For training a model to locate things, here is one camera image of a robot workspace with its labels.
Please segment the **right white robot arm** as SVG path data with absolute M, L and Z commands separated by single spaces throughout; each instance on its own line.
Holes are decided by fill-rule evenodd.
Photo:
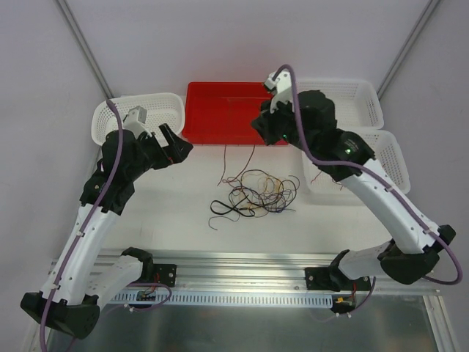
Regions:
M 386 174 L 373 149 L 355 132 L 337 126 L 334 102 L 319 90 L 298 94 L 292 101 L 261 103 L 252 128 L 266 145 L 279 141 L 302 150 L 312 163 L 354 193 L 391 235 L 376 247 L 340 252 L 330 265 L 314 276 L 318 286 L 332 291 L 346 289 L 363 276 L 387 275 L 403 285 L 426 279 L 449 250 L 456 233 L 437 225 L 419 211 Z

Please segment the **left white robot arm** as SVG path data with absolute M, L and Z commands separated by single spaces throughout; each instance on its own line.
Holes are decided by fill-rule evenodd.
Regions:
M 152 255 L 135 247 L 124 250 L 98 278 L 91 279 L 90 274 L 107 234 L 135 192 L 135 181 L 149 170 L 183 162 L 193 149 L 167 124 L 159 129 L 166 146 L 146 132 L 136 136 L 122 129 L 107 134 L 56 266 L 39 291 L 25 293 L 21 300 L 21 309 L 39 323 L 41 331 L 50 328 L 82 340 L 118 292 L 134 282 L 147 285 L 156 278 Z

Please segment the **white far rectangular basket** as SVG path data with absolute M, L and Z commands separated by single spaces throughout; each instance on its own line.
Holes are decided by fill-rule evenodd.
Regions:
M 377 93 L 368 81 L 311 78 L 297 82 L 298 92 L 319 90 L 331 99 L 336 107 L 336 120 L 342 129 L 369 128 L 379 130 L 384 126 L 383 112 Z

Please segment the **white rectangular basket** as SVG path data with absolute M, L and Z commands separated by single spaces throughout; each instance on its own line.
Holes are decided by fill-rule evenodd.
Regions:
M 369 128 L 379 130 L 384 126 L 383 112 L 377 93 L 368 81 L 311 78 L 297 82 L 298 92 L 319 90 L 331 99 L 336 107 L 336 120 L 342 129 Z
M 402 193 L 410 191 L 410 177 L 402 150 L 395 136 L 384 130 L 356 128 L 357 133 L 374 151 L 387 175 Z M 329 175 L 319 170 L 302 154 L 303 173 L 312 201 L 318 205 L 362 205 L 359 198 Z

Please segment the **white oval perforated basket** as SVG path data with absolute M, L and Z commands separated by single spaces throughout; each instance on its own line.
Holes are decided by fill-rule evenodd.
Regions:
M 114 98 L 114 105 L 119 116 L 123 120 L 127 113 L 136 106 L 147 110 L 147 127 L 152 135 L 159 141 L 164 142 L 164 136 L 160 132 L 159 125 L 168 124 L 177 135 L 182 133 L 185 125 L 184 103 L 179 95 L 170 92 L 153 93 L 146 95 L 126 95 Z M 92 118 L 91 136 L 92 140 L 102 145 L 106 136 L 118 129 L 117 118 L 106 102 L 102 102 L 96 109 Z

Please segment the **red plastic bin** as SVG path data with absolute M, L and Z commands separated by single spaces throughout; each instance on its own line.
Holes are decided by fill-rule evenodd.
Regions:
M 192 144 L 263 145 L 251 121 L 270 98 L 260 82 L 191 82 L 182 135 Z

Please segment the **white near rectangular basket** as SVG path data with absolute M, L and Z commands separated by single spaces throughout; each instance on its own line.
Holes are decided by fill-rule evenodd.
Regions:
M 410 177 L 402 150 L 395 136 L 384 130 L 356 128 L 357 133 L 374 151 L 387 175 L 402 193 L 410 191 Z M 312 201 L 318 205 L 362 205 L 359 198 L 329 175 L 319 170 L 302 154 L 303 173 Z

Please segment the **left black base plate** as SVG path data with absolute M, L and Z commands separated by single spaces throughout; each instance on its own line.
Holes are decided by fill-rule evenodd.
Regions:
M 155 283 L 174 287 L 177 278 L 177 265 L 175 264 L 152 264 L 144 268 L 142 275 L 136 283 L 151 284 Z

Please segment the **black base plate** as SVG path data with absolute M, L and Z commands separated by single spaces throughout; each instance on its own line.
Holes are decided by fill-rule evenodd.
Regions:
M 174 287 L 177 278 L 177 265 L 175 264 L 152 264 L 144 268 L 142 275 L 136 283 L 151 284 L 155 283 Z
M 370 278 L 349 279 L 339 269 L 329 267 L 307 267 L 304 269 L 307 290 L 319 291 L 370 291 Z

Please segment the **aluminium mounting rail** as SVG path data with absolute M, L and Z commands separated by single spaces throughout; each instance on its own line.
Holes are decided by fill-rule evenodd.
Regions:
M 306 267 L 322 267 L 332 254 L 260 254 L 198 251 L 147 250 L 156 263 L 177 266 L 177 290 L 229 291 L 250 293 L 306 292 Z M 121 251 L 104 249 L 92 266 L 91 279 L 97 278 L 118 259 Z M 401 285 L 384 275 L 377 276 L 375 295 L 440 296 L 435 284 L 421 280 Z

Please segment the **left aluminium frame post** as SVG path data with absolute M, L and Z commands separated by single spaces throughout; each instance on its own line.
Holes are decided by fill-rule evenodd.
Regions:
M 61 17 L 63 18 L 73 39 L 75 40 L 75 43 L 78 46 L 78 49 L 81 52 L 93 77 L 95 78 L 101 92 L 108 99 L 114 98 L 115 94 L 107 82 L 106 77 L 104 76 L 103 71 L 98 64 L 95 55 L 93 54 L 92 49 L 90 48 L 70 5 L 65 0 L 53 0 L 53 3 L 60 12 Z

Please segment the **aluminium frame post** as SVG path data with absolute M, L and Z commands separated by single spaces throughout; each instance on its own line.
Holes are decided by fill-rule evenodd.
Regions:
M 107 82 L 106 77 L 104 76 L 103 71 L 98 64 L 95 55 L 93 54 L 92 49 L 90 48 L 70 5 L 65 0 L 53 0 L 53 3 L 60 12 L 61 17 L 63 18 L 73 39 L 75 40 L 75 43 L 78 46 L 78 49 L 81 52 L 93 77 L 95 78 L 101 92 L 108 99 L 114 98 L 115 94 Z
M 418 16 L 378 87 L 377 97 L 379 100 L 384 97 L 393 80 L 397 77 L 410 52 L 418 42 L 418 39 L 426 27 L 428 27 L 430 21 L 434 18 L 442 3 L 443 0 L 430 0 L 426 2 L 421 14 Z

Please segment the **right aluminium frame post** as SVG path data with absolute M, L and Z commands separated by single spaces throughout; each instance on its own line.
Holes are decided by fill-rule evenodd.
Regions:
M 443 0 L 430 0 L 426 2 L 421 14 L 418 16 L 378 87 L 377 97 L 379 100 L 384 97 L 393 80 L 397 77 L 410 52 L 418 42 L 418 39 L 426 27 L 428 27 L 430 21 L 434 18 L 442 3 Z

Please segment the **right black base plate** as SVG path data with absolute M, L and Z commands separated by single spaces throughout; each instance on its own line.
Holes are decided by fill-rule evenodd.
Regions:
M 370 278 L 349 279 L 339 269 L 329 267 L 307 267 L 304 269 L 307 290 L 319 291 L 370 291 Z

